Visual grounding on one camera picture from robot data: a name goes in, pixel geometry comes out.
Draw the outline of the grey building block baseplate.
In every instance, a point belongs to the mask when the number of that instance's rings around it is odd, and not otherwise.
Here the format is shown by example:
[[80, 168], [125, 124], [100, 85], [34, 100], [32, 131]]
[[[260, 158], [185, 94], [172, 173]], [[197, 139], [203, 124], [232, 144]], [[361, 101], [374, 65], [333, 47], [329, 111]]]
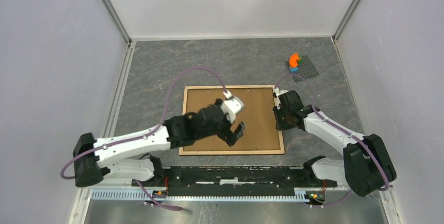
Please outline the grey building block baseplate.
[[299, 72], [297, 75], [301, 76], [304, 79], [308, 79], [319, 74], [316, 67], [313, 65], [311, 59], [307, 55], [301, 56], [303, 58], [302, 63], [299, 63]]

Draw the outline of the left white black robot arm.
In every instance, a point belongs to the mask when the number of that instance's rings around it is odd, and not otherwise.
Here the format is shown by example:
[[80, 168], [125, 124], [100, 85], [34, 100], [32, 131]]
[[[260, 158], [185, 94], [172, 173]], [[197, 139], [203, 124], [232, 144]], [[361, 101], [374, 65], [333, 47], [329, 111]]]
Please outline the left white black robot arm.
[[243, 108], [238, 97], [216, 99], [196, 113], [174, 116], [159, 126], [127, 135], [94, 138], [92, 133], [84, 133], [73, 149], [75, 185], [89, 187], [103, 180], [129, 178], [158, 186], [164, 181], [160, 160], [137, 161], [133, 156], [187, 147], [211, 136], [232, 147], [245, 130], [243, 122], [231, 130]]

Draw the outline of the blue building block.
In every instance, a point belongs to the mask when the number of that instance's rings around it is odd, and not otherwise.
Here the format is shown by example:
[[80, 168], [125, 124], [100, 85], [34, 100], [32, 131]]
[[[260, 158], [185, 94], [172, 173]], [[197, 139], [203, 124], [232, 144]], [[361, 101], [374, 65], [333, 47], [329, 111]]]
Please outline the blue building block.
[[289, 68], [289, 71], [290, 71], [292, 74], [297, 74], [297, 73], [299, 72], [299, 68], [298, 68], [298, 67], [295, 67], [295, 68], [290, 67], [290, 68]]

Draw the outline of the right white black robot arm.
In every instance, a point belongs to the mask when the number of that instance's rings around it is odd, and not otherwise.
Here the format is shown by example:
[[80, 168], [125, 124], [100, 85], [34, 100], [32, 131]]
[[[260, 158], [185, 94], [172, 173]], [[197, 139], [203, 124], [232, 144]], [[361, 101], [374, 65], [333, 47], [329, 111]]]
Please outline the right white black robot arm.
[[342, 160], [318, 156], [304, 163], [302, 178], [316, 186], [322, 180], [348, 186], [359, 196], [389, 189], [397, 173], [383, 139], [352, 131], [326, 116], [313, 105], [304, 105], [294, 90], [274, 88], [273, 112], [279, 131], [299, 129], [329, 144]]

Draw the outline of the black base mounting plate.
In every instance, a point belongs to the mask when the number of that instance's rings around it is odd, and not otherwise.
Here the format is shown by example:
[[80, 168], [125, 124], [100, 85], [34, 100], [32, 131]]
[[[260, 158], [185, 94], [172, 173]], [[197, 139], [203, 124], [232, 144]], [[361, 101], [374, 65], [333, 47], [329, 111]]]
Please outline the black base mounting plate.
[[171, 166], [143, 181], [168, 196], [293, 196], [295, 188], [337, 187], [301, 166]]

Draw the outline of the orange arch block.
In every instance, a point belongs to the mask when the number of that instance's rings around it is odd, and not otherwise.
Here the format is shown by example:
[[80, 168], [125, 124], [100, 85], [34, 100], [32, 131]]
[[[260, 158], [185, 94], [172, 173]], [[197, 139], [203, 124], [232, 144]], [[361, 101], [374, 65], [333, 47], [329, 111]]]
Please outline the orange arch block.
[[288, 64], [289, 64], [289, 66], [292, 67], [292, 68], [298, 67], [298, 66], [299, 66], [299, 63], [298, 63], [297, 61], [298, 61], [298, 58], [299, 58], [299, 57], [300, 57], [300, 56], [299, 56], [298, 53], [295, 53], [295, 54], [291, 55], [291, 56], [289, 57], [289, 60], [288, 60]]

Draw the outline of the aluminium rail frame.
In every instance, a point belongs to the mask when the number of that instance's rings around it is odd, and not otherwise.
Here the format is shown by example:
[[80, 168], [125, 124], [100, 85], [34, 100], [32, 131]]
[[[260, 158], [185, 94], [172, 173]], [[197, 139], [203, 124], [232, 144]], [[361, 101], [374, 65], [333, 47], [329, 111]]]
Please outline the aluminium rail frame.
[[[339, 184], [344, 181], [356, 194], [369, 194], [377, 189], [385, 189], [390, 182], [396, 179], [396, 172], [391, 164], [376, 167], [376, 163], [371, 160], [364, 160], [364, 163], [345, 163], [343, 166], [334, 168], [333, 163], [317, 162], [310, 164], [301, 170], [301, 175], [291, 175], [289, 181], [301, 179], [301, 183], [314, 183], [316, 180], [335, 181]], [[77, 187], [89, 187], [96, 185], [106, 179], [123, 178], [135, 179], [136, 175], [141, 175], [142, 182], [156, 183], [166, 177], [166, 170], [162, 166], [137, 167], [134, 172], [130, 169], [119, 168], [117, 164], [110, 167], [99, 168], [96, 165], [87, 168], [78, 168], [75, 172], [74, 180]]]

